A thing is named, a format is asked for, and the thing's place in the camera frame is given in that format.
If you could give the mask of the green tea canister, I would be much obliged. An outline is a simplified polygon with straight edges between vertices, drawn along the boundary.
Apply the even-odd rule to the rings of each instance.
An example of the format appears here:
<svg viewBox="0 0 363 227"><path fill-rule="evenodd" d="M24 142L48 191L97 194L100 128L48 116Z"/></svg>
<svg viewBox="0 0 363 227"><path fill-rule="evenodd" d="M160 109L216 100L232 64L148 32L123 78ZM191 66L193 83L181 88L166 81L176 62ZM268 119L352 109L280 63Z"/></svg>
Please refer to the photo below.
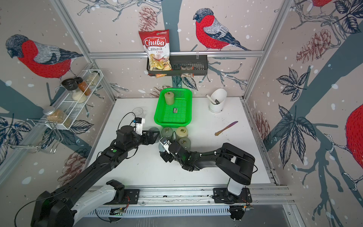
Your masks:
<svg viewBox="0 0 363 227"><path fill-rule="evenodd" d="M161 136L162 136L162 138L165 138L165 139L167 139L167 140L171 140L171 138L172 138L172 136L173 136L173 129L172 128L170 128L170 127L165 127L165 128L163 128L162 129L162 131L161 131Z"/></svg>
<svg viewBox="0 0 363 227"><path fill-rule="evenodd" d="M178 143L187 151L191 150L191 140L188 137L182 137Z"/></svg>

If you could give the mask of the grey-blue tea canister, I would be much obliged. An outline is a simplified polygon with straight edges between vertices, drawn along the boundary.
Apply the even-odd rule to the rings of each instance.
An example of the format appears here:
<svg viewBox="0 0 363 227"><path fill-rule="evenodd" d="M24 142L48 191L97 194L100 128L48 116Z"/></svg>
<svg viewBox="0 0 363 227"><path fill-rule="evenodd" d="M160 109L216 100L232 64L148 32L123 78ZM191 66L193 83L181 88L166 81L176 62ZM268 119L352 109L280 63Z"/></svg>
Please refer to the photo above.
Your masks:
<svg viewBox="0 0 363 227"><path fill-rule="evenodd" d="M160 136L160 130L157 127L152 127L148 130L153 137L159 137Z"/></svg>

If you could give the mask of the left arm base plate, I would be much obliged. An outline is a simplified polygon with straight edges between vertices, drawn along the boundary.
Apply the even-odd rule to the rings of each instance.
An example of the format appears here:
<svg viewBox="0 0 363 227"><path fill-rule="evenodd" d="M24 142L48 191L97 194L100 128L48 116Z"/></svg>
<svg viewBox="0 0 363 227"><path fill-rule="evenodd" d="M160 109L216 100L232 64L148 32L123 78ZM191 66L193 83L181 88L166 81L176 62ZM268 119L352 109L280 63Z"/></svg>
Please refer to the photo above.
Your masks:
<svg viewBox="0 0 363 227"><path fill-rule="evenodd" d="M119 193L119 204L138 204L140 189L122 189Z"/></svg>

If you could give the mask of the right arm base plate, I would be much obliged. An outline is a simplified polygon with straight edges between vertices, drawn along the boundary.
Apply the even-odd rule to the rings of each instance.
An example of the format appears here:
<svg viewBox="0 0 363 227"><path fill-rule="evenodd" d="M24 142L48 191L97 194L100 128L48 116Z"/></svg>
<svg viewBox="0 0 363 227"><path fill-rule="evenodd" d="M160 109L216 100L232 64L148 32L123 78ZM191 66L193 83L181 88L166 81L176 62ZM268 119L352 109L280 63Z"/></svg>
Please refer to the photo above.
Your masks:
<svg viewBox="0 0 363 227"><path fill-rule="evenodd" d="M252 197L249 188L244 187L239 195L230 193L227 188L214 188L213 196L215 203L235 204L235 203L252 203Z"/></svg>

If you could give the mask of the blue-grey tea canister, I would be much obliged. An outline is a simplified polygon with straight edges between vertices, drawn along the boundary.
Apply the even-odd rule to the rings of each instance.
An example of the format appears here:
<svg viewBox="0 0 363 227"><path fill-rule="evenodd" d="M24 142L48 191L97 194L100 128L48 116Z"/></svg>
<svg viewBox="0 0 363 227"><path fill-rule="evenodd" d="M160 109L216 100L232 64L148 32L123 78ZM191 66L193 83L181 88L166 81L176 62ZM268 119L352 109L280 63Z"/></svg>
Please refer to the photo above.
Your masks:
<svg viewBox="0 0 363 227"><path fill-rule="evenodd" d="M166 148L164 147L164 145L163 144L159 144L159 146L158 146L158 148L159 148L159 151L160 152L166 152Z"/></svg>

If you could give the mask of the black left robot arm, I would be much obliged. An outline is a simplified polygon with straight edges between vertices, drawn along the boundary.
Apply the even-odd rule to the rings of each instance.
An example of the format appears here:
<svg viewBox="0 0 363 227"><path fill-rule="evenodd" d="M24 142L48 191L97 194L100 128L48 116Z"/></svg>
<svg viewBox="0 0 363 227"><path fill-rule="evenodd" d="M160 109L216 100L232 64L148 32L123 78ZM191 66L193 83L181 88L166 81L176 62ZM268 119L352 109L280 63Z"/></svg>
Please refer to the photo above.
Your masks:
<svg viewBox="0 0 363 227"><path fill-rule="evenodd" d="M117 130L116 135L116 139L81 174L54 192L45 191L38 196L32 227L72 227L99 206L112 200L124 201L118 194L124 186L116 180L106 184L105 192L95 192L94 198L80 199L98 180L122 163L129 151L141 145L155 144L160 131L153 128L137 134L132 126L126 125Z"/></svg>

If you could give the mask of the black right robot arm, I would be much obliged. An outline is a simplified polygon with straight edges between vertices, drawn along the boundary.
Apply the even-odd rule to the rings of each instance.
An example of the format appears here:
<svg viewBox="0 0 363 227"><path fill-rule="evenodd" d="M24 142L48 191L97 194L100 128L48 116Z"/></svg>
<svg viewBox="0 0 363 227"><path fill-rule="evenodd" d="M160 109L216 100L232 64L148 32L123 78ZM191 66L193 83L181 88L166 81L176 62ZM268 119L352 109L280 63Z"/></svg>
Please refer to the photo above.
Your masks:
<svg viewBox="0 0 363 227"><path fill-rule="evenodd" d="M162 138L159 145L162 147L160 156L166 163L176 161L182 169L189 172L218 167L230 177L226 189L214 189L212 198L215 203L232 205L252 202L246 186L251 184L252 175L258 171L253 155L230 143L224 143L214 151L203 153L188 151L180 143L171 142L166 138Z"/></svg>

